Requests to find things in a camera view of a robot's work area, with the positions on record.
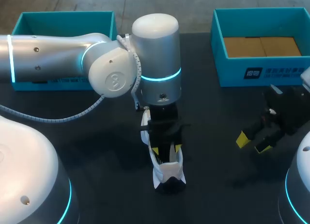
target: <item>open box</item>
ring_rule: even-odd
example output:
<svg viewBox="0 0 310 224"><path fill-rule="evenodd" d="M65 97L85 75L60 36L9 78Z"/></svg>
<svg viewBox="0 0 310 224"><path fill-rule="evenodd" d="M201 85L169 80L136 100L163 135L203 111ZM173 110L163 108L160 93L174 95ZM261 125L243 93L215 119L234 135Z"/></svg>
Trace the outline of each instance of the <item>open box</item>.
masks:
<svg viewBox="0 0 310 224"><path fill-rule="evenodd" d="M113 12L24 12L12 35L80 36L102 33L116 39ZM15 82L16 91L92 90L84 77L59 78L42 82Z"/></svg>
<svg viewBox="0 0 310 224"><path fill-rule="evenodd" d="M248 40L263 38L271 47L274 42L269 37L273 37L278 43L280 41L281 47L294 52L297 49L301 56L285 56L290 53L265 56L262 53L254 57L235 57L237 53L232 57L227 51L230 47L225 46L227 39L232 37L242 37L246 44ZM244 45L238 41L234 44L234 50ZM310 16L305 8L215 9L211 46L222 87L299 85L300 74L310 66Z"/></svg>

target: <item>brown cardboard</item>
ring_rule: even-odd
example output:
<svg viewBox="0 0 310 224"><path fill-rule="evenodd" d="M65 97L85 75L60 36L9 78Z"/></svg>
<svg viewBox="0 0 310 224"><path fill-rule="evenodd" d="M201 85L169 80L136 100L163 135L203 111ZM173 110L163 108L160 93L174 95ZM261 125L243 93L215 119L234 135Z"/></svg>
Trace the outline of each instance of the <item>brown cardboard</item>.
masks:
<svg viewBox="0 0 310 224"><path fill-rule="evenodd" d="M301 56L293 37L261 37L267 57Z"/></svg>
<svg viewBox="0 0 310 224"><path fill-rule="evenodd" d="M228 57L265 57L259 37L224 37Z"/></svg>
<svg viewBox="0 0 310 224"><path fill-rule="evenodd" d="M224 37L228 57L301 56L293 37Z"/></svg>

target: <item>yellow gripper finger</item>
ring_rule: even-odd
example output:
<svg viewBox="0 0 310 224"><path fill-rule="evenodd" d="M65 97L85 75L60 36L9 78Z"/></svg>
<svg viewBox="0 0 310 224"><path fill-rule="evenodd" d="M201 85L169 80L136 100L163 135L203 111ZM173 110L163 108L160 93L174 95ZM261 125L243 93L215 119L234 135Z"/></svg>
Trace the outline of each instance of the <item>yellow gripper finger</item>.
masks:
<svg viewBox="0 0 310 224"><path fill-rule="evenodd" d="M239 148L241 149L242 147L244 147L246 144L248 144L251 140L249 140L246 135L244 134L243 131L241 131L239 137L237 138L237 145L239 146Z"/></svg>
<svg viewBox="0 0 310 224"><path fill-rule="evenodd" d="M263 151L261 151L261 152L259 152L257 149L256 149L256 147L255 147L255 150L259 153L259 154L261 154L261 153L263 153L263 152L265 152L265 151L267 151L267 150L269 150L269 149L272 149L272 146L267 146Z"/></svg>

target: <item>white cable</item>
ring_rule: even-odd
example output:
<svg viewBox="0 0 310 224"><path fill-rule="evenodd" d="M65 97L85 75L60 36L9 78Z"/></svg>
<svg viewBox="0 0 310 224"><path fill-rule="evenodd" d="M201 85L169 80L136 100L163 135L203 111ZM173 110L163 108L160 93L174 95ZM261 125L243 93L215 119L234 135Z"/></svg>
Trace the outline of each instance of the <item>white cable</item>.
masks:
<svg viewBox="0 0 310 224"><path fill-rule="evenodd" d="M128 45L126 43L126 41L121 37L121 36L117 36L116 39L126 48L127 51L130 51L131 49L128 48ZM135 102L135 108L136 110L139 109L140 107L140 102L139 102L139 99L136 95L136 91L140 85L140 82L141 82L141 75L142 75L142 70L141 70L141 62L140 62L140 59L137 55L136 52L132 51L133 53L133 57L136 61L136 65L137 65L137 78L136 78L136 81L135 81L135 84L130 92L132 98L134 99L134 102Z"/></svg>
<svg viewBox="0 0 310 224"><path fill-rule="evenodd" d="M9 109L3 105L0 105L0 110L3 110L5 112L8 112L10 114L13 114L15 116L18 117L22 117L22 118L26 118L32 121L38 121L38 122L44 122L44 123L63 123L63 122L67 122L67 121L72 121L75 119L80 118L81 116L86 115L87 113L89 113L91 110L93 110L95 107L98 106L98 104L100 104L100 102L104 99L104 97L100 97L93 105L91 105L88 109L84 110L83 112L80 112L77 115L74 116L70 116L67 118L62 118L62 119L45 119L45 118L39 118L39 117L35 117L35 116L30 116L21 112L17 112L13 109Z"/></svg>

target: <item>sneaker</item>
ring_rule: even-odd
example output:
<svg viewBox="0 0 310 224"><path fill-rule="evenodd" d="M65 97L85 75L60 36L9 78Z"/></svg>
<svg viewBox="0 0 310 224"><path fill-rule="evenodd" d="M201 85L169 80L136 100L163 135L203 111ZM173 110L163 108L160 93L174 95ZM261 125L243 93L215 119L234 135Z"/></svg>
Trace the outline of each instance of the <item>sneaker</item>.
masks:
<svg viewBox="0 0 310 224"><path fill-rule="evenodd" d="M148 125L151 119L150 111L145 110L142 116L141 126ZM154 188L163 193L180 192L185 188L186 181L183 173L183 155L181 146L170 145L170 162L162 163L158 157L156 148L152 149L148 131L141 131L141 139L148 145L150 157L153 163Z"/></svg>

